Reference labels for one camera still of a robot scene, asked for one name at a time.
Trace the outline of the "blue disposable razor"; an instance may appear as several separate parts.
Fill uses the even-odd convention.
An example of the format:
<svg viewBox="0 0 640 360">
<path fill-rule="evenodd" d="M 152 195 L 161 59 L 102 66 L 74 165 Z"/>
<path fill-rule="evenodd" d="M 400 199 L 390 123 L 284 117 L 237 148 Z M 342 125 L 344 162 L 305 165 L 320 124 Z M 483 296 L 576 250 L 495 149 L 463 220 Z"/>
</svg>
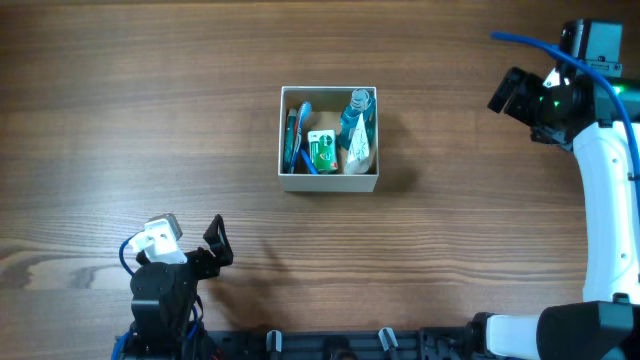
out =
<svg viewBox="0 0 640 360">
<path fill-rule="evenodd" d="M 318 171 L 317 171 L 316 167 L 314 166 L 314 164 L 313 164 L 311 158 L 309 157 L 308 153 L 304 149 L 301 149 L 300 150 L 300 154 L 301 154 L 301 156 L 303 158 L 304 163 L 306 164 L 306 166 L 307 166 L 307 168 L 309 170 L 309 173 L 312 174 L 312 175 L 318 175 Z"/>
</svg>

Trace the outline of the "teal toothpaste tube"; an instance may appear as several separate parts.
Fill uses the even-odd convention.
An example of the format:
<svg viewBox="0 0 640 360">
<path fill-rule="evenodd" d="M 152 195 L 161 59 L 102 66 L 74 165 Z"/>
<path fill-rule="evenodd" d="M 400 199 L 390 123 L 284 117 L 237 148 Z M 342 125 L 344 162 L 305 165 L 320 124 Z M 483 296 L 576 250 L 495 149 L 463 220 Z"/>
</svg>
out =
<svg viewBox="0 0 640 360">
<path fill-rule="evenodd" d="M 291 158 L 293 155 L 293 146 L 295 140 L 295 125 L 297 120 L 297 110 L 291 108 L 287 114 L 285 124 L 285 139 L 283 147 L 283 171 L 288 173 L 291 166 Z"/>
</svg>

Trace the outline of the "green white soap box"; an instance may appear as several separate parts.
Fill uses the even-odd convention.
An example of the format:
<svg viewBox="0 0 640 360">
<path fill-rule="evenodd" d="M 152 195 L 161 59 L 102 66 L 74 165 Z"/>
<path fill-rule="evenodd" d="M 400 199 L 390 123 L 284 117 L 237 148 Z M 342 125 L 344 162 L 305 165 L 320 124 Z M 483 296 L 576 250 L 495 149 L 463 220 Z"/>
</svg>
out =
<svg viewBox="0 0 640 360">
<path fill-rule="evenodd" d="M 334 130 L 314 130 L 307 134 L 309 156 L 318 173 L 330 174 L 338 170 L 336 133 Z"/>
</svg>

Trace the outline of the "blue mouthwash bottle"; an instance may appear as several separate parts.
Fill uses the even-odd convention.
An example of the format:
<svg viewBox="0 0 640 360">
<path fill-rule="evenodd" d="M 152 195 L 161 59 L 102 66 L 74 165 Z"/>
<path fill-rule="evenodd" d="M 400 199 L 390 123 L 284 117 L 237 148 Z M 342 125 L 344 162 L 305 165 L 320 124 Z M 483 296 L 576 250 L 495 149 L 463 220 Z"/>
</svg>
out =
<svg viewBox="0 0 640 360">
<path fill-rule="evenodd" d="M 368 142 L 369 144 L 373 143 L 375 109 L 376 100 L 366 89 L 360 88 L 352 92 L 350 103 L 340 117 L 341 132 L 338 136 L 338 143 L 342 148 L 349 149 L 360 116 L 363 116 Z"/>
</svg>

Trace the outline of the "blue white toothbrush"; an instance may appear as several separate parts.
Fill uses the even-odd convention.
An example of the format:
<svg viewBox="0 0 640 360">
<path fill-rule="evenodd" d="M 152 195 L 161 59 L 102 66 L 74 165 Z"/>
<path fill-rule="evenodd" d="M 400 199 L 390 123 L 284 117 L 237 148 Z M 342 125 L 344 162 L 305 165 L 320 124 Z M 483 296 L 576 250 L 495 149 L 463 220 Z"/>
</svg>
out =
<svg viewBox="0 0 640 360">
<path fill-rule="evenodd" d="M 312 112 L 312 105 L 310 102 L 307 102 L 307 101 L 303 102 L 297 111 L 297 120 L 296 120 L 295 133 L 294 133 L 295 137 L 294 137 L 294 144 L 292 148 L 293 152 L 292 152 L 290 168 L 289 168 L 290 174 L 293 174 L 295 172 L 297 157 L 298 157 L 298 153 L 302 143 L 302 130 L 304 127 L 304 121 L 311 114 L 311 112 Z"/>
</svg>

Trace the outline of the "white lotion tube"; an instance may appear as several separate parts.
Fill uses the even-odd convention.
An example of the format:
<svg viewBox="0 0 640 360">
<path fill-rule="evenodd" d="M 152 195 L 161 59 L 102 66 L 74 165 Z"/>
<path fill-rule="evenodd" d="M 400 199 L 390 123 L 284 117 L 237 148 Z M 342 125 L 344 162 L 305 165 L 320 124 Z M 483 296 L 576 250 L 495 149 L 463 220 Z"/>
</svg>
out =
<svg viewBox="0 0 640 360">
<path fill-rule="evenodd" d="M 370 144 L 366 133 L 363 114 L 358 117 L 348 149 L 344 173 L 346 175 L 364 174 L 370 167 Z"/>
</svg>

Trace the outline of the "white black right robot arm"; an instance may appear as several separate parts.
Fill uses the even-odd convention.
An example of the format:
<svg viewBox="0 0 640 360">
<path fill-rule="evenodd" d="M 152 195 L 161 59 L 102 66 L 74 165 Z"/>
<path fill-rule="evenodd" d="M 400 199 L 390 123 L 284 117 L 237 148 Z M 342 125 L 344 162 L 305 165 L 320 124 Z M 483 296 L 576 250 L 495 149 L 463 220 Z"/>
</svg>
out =
<svg viewBox="0 0 640 360">
<path fill-rule="evenodd" d="M 486 317 L 484 353 L 515 359 L 639 356 L 639 95 L 618 79 L 576 73 L 546 87 L 511 68 L 488 104 L 531 130 L 533 141 L 571 152 L 582 178 L 587 270 L 579 303 L 538 315 Z"/>
</svg>

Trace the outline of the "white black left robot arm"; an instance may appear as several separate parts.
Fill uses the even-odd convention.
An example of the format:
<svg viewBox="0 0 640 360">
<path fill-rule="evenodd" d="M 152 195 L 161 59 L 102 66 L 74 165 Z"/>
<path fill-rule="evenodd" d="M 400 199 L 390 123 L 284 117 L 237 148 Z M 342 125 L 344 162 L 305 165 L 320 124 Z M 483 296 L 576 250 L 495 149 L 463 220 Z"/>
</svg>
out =
<svg viewBox="0 0 640 360">
<path fill-rule="evenodd" d="M 183 232 L 172 213 L 149 219 L 125 240 L 119 260 L 131 276 L 134 321 L 116 340 L 117 359 L 222 359 L 221 348 L 203 324 L 204 306 L 197 293 L 201 280 L 220 275 L 234 254 L 224 221 L 217 214 L 205 231 L 205 247 L 185 252 Z"/>
</svg>

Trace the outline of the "white open cardboard box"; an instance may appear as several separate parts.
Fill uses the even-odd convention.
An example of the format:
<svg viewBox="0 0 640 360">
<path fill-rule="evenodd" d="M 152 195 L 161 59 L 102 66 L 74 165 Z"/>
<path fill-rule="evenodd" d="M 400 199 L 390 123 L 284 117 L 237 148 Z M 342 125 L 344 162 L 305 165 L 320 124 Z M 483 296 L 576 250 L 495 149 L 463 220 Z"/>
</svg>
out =
<svg viewBox="0 0 640 360">
<path fill-rule="evenodd" d="M 295 170 L 292 174 L 285 171 L 284 154 L 286 142 L 286 126 L 288 112 L 296 110 L 304 102 L 311 104 L 312 110 L 303 124 L 302 141 L 307 141 L 307 133 L 311 130 L 334 129 L 336 134 L 341 131 L 340 115 L 351 100 L 352 92 L 365 89 L 369 95 L 377 100 L 375 86 L 283 86 L 280 94 L 280 123 L 278 137 L 278 164 L 276 171 L 281 188 L 285 192 L 373 192 L 376 186 L 379 170 L 379 120 L 378 105 L 375 105 L 371 119 L 374 122 L 374 135 L 371 145 L 371 160 L 369 169 L 362 174 L 345 174 L 343 170 L 347 151 L 338 148 L 339 169 L 335 174 L 314 175 L 308 166 L 298 156 Z"/>
</svg>

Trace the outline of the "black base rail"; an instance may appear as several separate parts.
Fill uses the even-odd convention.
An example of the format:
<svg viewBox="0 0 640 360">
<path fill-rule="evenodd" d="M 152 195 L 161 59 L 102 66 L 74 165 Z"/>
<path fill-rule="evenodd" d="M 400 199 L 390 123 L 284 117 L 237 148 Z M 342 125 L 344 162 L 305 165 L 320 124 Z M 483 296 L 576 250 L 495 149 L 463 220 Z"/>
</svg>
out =
<svg viewBox="0 0 640 360">
<path fill-rule="evenodd" d="M 211 331 L 185 348 L 153 351 L 136 335 L 117 339 L 113 359 L 483 359 L 463 343 L 462 327 L 396 331 Z"/>
</svg>

